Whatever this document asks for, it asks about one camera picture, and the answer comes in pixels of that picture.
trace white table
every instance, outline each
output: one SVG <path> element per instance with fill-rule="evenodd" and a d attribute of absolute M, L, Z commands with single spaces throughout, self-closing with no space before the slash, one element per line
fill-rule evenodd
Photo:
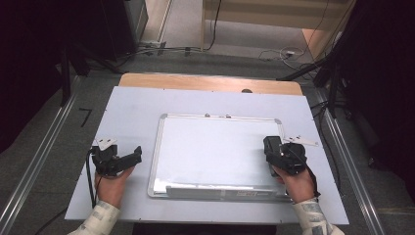
<path fill-rule="evenodd" d="M 321 208 L 330 222 L 348 224 L 304 96 L 140 87 L 115 87 L 96 135 L 97 138 L 116 138 L 120 156 L 132 153 L 138 145 L 143 149 L 143 162 L 136 166 L 127 181 L 120 220 L 229 224 L 298 222 L 289 204 L 166 200 L 149 197 L 147 188 L 157 129 L 161 114 L 165 113 L 278 118 L 282 121 L 287 136 L 301 135 L 317 141 L 318 147 L 305 146 L 305 149 L 307 162 L 317 176 L 322 194 Z M 70 201 L 66 219 L 85 219 L 90 212 L 91 202 L 84 168 Z"/>

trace cable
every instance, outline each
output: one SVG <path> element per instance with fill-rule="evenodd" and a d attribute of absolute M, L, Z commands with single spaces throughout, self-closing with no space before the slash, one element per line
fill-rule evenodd
<path fill-rule="evenodd" d="M 346 103 L 347 101 L 336 101 L 336 102 L 338 102 L 338 103 Z M 324 107 L 327 103 L 328 103 L 328 101 L 323 101 L 321 103 L 318 103 L 316 105 L 311 106 L 310 109 L 313 110 L 313 109 L 317 108 L 318 106 Z"/>
<path fill-rule="evenodd" d="M 95 204 L 97 204 L 97 198 L 98 198 L 98 188 L 100 187 L 101 179 L 103 179 L 103 176 L 100 176 L 100 179 L 98 180 L 98 183 L 97 183 L 97 186 L 96 186 L 96 191 L 97 191 L 97 193 L 95 194 L 95 198 L 94 198 L 94 202 L 95 202 Z"/>
<path fill-rule="evenodd" d="M 292 49 L 299 49 L 300 50 L 300 53 L 298 54 L 298 57 L 295 59 L 295 61 L 300 57 L 300 56 L 302 56 L 302 55 L 304 55 L 304 50 L 302 50 L 300 47 L 292 47 L 292 46 L 286 46 L 286 47 L 284 47 L 283 49 L 281 49 L 280 50 L 280 54 L 284 51 L 284 50 L 287 50 L 287 48 L 292 48 Z"/>
<path fill-rule="evenodd" d="M 278 56 L 275 56 L 275 57 L 272 57 L 272 58 L 261 59 L 262 54 L 263 54 L 263 53 L 266 53 L 266 52 L 275 52 L 276 54 L 278 54 L 278 53 L 279 53 L 279 52 L 277 52 L 277 51 L 275 51 L 275 50 L 265 50 L 265 51 L 261 51 L 261 53 L 260 53 L 260 54 L 259 54 L 259 56 L 258 56 L 258 59 L 259 59 L 260 61 L 270 62 L 270 61 L 273 61 L 273 60 L 275 60 L 275 59 L 277 59 L 277 58 L 278 58 Z"/>
<path fill-rule="evenodd" d="M 213 0 L 210 0 L 210 7 L 211 8 L 213 8 Z M 211 12 L 211 16 L 210 16 L 210 18 L 212 19 L 213 18 L 213 11 L 210 11 Z M 212 23 L 213 21 L 212 20 L 210 20 L 210 28 L 209 28 L 209 30 L 210 30 L 210 33 L 212 33 L 213 32 L 213 30 L 212 30 L 212 26 L 211 26 L 211 23 Z"/>
<path fill-rule="evenodd" d="M 56 214 L 53 218 L 49 219 L 49 221 L 43 224 L 43 226 L 40 227 L 39 230 L 37 230 L 37 232 L 34 235 L 39 235 L 47 226 L 49 226 L 53 221 L 55 221 L 55 219 L 57 219 L 59 216 L 64 214 L 67 210 L 68 210 L 68 207 L 66 207 L 63 211 L 59 212 L 58 214 Z"/>
<path fill-rule="evenodd" d="M 314 184 L 314 197 L 316 197 L 317 198 L 317 200 L 318 200 L 318 197 L 321 195 L 319 192 L 318 192 L 318 190 L 317 190 L 317 177 L 315 177 L 315 174 L 314 174 L 314 172 L 312 171 L 312 169 L 308 166 L 308 164 L 305 162 L 305 161 L 303 161 L 301 158 L 300 158 L 300 156 L 298 156 L 294 151 L 292 151 L 290 148 L 287 148 L 287 150 L 288 151 L 290 151 L 292 154 L 294 154 L 296 157 L 297 157 L 297 159 L 299 159 L 300 160 L 300 162 L 305 166 L 305 168 L 306 169 L 308 169 L 308 173 L 309 173 L 309 175 L 310 175 L 310 177 L 311 177 L 311 180 L 312 180 L 312 182 L 313 182 L 313 184 Z"/>
<path fill-rule="evenodd" d="M 222 0 L 219 0 L 219 6 L 217 6 L 217 11 L 216 11 L 216 18 L 214 19 L 214 26 L 213 26 L 213 39 L 210 43 L 210 46 L 204 50 L 204 51 L 208 51 L 210 50 L 210 48 L 213 46 L 214 41 L 216 40 L 216 24 L 217 24 L 217 18 L 219 17 L 219 11 L 220 11 L 220 5 L 222 4 Z"/>
<path fill-rule="evenodd" d="M 324 132 L 323 132 L 322 122 L 323 122 L 323 119 L 324 119 L 324 114 L 326 113 L 328 101 L 322 102 L 322 103 L 324 103 L 324 105 L 321 108 L 321 110 L 318 112 L 318 114 L 316 115 L 316 116 L 318 116 L 318 121 L 319 121 L 319 133 L 320 133 L 321 137 L 323 137 L 323 140 L 324 140 L 327 148 L 329 149 L 330 157 L 333 160 L 333 164 L 334 164 L 334 167 L 335 167 L 335 170 L 336 170 L 336 178 L 337 178 L 336 185 L 337 185 L 339 193 L 341 194 L 341 196 L 343 196 L 344 193 L 342 192 L 342 182 L 341 182 L 341 178 L 340 178 L 339 166 L 338 166 L 337 160 L 334 157 L 332 148 L 330 147 L 329 142 L 327 141 L 326 136 L 324 135 Z"/>
<path fill-rule="evenodd" d="M 125 63 L 127 63 L 129 61 L 129 59 L 131 57 L 133 57 L 135 55 L 141 55 L 141 54 L 146 54 L 146 53 L 155 52 L 155 51 L 168 51 L 168 52 L 186 52 L 186 51 L 191 51 L 193 53 L 204 53 L 205 52 L 205 51 L 202 52 L 199 47 L 170 47 L 170 48 L 168 48 L 168 47 L 167 48 L 151 47 L 151 48 L 148 48 L 148 49 L 139 50 L 139 51 L 137 51 L 134 54 L 131 54 L 131 55 L 126 56 L 126 59 L 123 62 L 121 62 L 118 65 L 114 65 L 114 67 L 119 68 L 119 67 L 123 66 Z M 94 70 L 94 71 L 104 71 L 104 70 L 107 69 L 105 67 L 94 67 L 94 66 L 91 66 L 91 65 L 88 65 L 88 66 L 91 68 L 91 70 Z"/>
<path fill-rule="evenodd" d="M 347 8 L 347 10 L 346 10 L 346 12 L 343 14 L 343 17 L 342 17 L 342 19 L 340 20 L 340 22 L 339 22 L 339 24 L 336 26 L 336 29 L 334 30 L 334 31 L 337 31 L 337 29 L 339 28 L 339 26 L 342 24 L 342 22 L 343 22 L 343 20 L 345 19 L 345 17 L 346 17 L 346 15 L 348 14 L 348 12 L 350 11 L 350 9 L 351 9 L 351 3 L 350 3 L 350 5 L 348 5 L 348 8 Z M 332 43 L 332 50 L 333 50 L 333 48 L 335 47 L 335 44 L 339 41 L 339 39 L 338 40 L 336 40 L 336 37 L 335 38 L 333 38 L 333 43 Z"/>
<path fill-rule="evenodd" d="M 92 208 L 95 208 L 96 205 L 96 201 L 95 201 L 95 196 L 94 196 L 94 190 L 92 188 L 92 180 L 91 180 L 91 170 L 89 167 L 89 156 L 91 155 L 92 150 L 89 150 L 88 153 L 86 153 L 86 174 L 88 177 L 88 186 L 89 186 L 89 196 L 91 197 L 91 203 L 92 203 Z"/>
<path fill-rule="evenodd" d="M 319 24 L 317 25 L 317 27 L 316 27 L 316 28 L 312 31 L 311 36 L 310 36 L 310 38 L 308 39 L 308 42 L 307 42 L 307 47 L 304 49 L 304 51 L 306 51 L 307 49 L 308 49 L 308 51 L 310 51 L 309 44 L 310 44 L 311 39 L 312 39 L 312 37 L 314 36 L 314 33 L 315 33 L 315 31 L 317 30 L 317 28 L 321 25 L 321 23 L 323 23 L 324 17 L 326 16 L 326 11 L 327 11 L 327 8 L 329 7 L 329 2 L 330 2 L 330 0 L 327 0 L 327 2 L 326 2 L 326 7 L 324 8 L 323 16 L 321 17 L 320 23 L 319 23 Z"/>
<path fill-rule="evenodd" d="M 290 67 L 291 69 L 294 69 L 294 70 L 296 70 L 296 71 L 299 71 L 300 70 L 300 68 L 301 68 L 301 66 L 303 66 L 304 64 L 302 64 L 299 68 L 296 68 L 296 67 L 294 67 L 294 66 L 292 66 L 292 65 L 290 65 L 290 64 L 288 64 L 288 62 L 287 62 L 287 60 L 290 58 L 290 57 L 287 57 L 287 58 L 283 58 L 283 51 L 285 50 L 285 49 L 287 49 L 287 48 L 296 48 L 296 49 L 300 49 L 301 50 L 301 52 L 300 52 L 300 54 L 299 54 L 299 56 L 295 59 L 295 61 L 300 57 L 300 56 L 302 56 L 302 55 L 304 55 L 304 51 L 301 49 L 301 48 L 299 48 L 299 47 L 284 47 L 283 49 L 281 49 L 280 50 L 280 52 L 279 52 L 279 54 L 280 54 L 280 59 L 281 59 L 281 61 L 283 61 L 283 63 L 286 65 L 286 66 L 288 66 L 288 67 Z M 306 78 L 306 77 L 304 77 L 303 75 L 301 76 L 304 80 L 309 80 L 309 78 Z"/>

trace white sleeve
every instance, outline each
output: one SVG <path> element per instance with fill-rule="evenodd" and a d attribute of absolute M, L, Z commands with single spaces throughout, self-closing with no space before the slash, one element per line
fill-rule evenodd
<path fill-rule="evenodd" d="M 316 199 L 294 204 L 294 211 L 300 221 L 302 235 L 344 235 L 345 233 L 326 220 Z"/>
<path fill-rule="evenodd" d="M 69 235 L 109 235 L 118 220 L 119 209 L 106 202 L 98 202 L 91 215 Z"/>

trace gray floor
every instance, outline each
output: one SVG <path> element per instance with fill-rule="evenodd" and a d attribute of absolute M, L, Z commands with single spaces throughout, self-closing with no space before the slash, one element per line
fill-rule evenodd
<path fill-rule="evenodd" d="M 216 16 L 215 11 L 207 14 L 213 19 Z M 200 47 L 201 15 L 202 1 L 173 0 L 161 41 L 166 43 L 166 47 Z M 205 49 L 213 39 L 213 32 L 214 21 L 206 21 Z M 278 60 L 281 50 L 295 53 L 290 60 L 312 61 L 301 28 L 251 23 L 217 22 L 214 47 L 208 53 Z"/>
<path fill-rule="evenodd" d="M 291 73 L 281 62 L 263 62 L 258 59 L 191 54 L 185 57 L 180 53 L 165 52 L 161 56 L 138 55 L 131 58 L 123 67 L 127 71 L 167 72 L 188 74 L 218 74 L 257 79 L 273 79 Z M 86 151 L 94 138 L 100 119 L 105 110 L 112 88 L 119 82 L 120 75 L 106 70 L 94 70 L 82 78 L 78 95 L 68 118 L 53 145 L 48 158 L 28 194 L 9 234 L 34 234 L 47 220 L 64 209 L 73 192 L 76 180 L 84 164 Z M 315 88 L 303 78 L 297 80 L 310 105 L 317 104 Z M 43 136 L 53 121 L 59 108 L 61 94 L 52 97 L 37 116 L 27 125 L 14 145 L 0 155 L 0 183 L 2 208 L 17 186 L 25 169 L 40 145 Z M 79 108 L 92 109 L 93 112 L 83 127 L 86 113 Z M 352 122 L 342 117 L 338 110 L 339 122 L 351 149 L 354 161 L 368 188 L 377 209 L 409 208 L 409 199 L 403 182 L 393 173 L 369 168 L 368 154 Z M 343 202 L 350 225 L 341 226 L 346 234 L 369 234 L 365 219 L 348 181 L 342 162 L 336 153 L 330 132 L 324 125 L 324 133 L 335 152 L 342 179 Z M 386 234 L 414 234 L 412 226 L 414 214 L 380 213 Z M 65 221 L 59 217 L 43 234 L 66 234 L 75 229 L 80 221 Z M 130 234 L 132 223 L 119 222 L 113 234 Z M 300 234 L 297 224 L 278 226 L 278 234 Z"/>

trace hand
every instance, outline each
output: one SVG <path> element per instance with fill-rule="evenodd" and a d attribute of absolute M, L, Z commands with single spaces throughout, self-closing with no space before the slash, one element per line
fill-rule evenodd
<path fill-rule="evenodd" d="M 122 196 L 124 195 L 125 181 L 133 170 L 134 167 L 126 169 L 116 177 L 103 177 L 95 172 L 95 189 L 98 186 L 98 198 L 120 209 Z"/>
<path fill-rule="evenodd" d="M 314 198 L 314 183 L 308 169 L 296 174 L 290 175 L 285 170 L 272 166 L 280 176 L 283 182 L 277 178 L 280 183 L 286 185 L 287 191 L 293 201 L 297 203 Z"/>

